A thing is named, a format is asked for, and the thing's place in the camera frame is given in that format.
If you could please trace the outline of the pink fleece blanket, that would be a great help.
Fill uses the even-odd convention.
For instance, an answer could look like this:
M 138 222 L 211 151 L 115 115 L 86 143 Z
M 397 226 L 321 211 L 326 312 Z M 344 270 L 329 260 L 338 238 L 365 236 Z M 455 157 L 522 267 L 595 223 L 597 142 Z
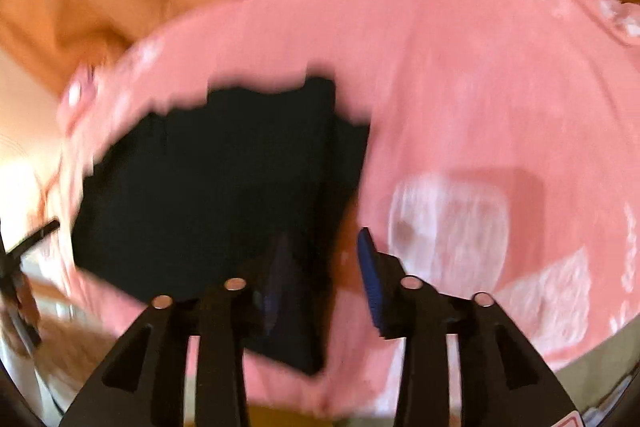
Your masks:
M 488 291 L 554 368 L 639 313 L 639 9 L 618 0 L 227 0 L 100 69 L 62 213 L 150 109 L 336 78 L 372 129 L 350 225 L 445 293 Z

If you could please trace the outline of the pink pillow with button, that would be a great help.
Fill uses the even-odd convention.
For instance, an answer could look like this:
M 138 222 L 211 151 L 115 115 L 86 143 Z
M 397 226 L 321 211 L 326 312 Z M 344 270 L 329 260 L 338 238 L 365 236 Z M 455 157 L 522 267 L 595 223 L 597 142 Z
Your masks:
M 95 67 L 80 66 L 73 73 L 56 111 L 56 121 L 65 134 L 73 130 L 80 118 L 91 107 L 98 93 L 98 87 L 98 73 Z

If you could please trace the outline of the black cloth garment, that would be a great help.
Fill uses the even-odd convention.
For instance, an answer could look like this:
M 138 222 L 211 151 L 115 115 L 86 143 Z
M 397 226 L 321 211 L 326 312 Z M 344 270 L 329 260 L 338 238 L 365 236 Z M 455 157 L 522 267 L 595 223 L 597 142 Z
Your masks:
M 333 245 L 370 133 L 335 98 L 332 80 L 308 77 L 145 115 L 82 184 L 75 265 L 142 303 L 241 277 L 257 309 L 246 347 L 319 373 Z

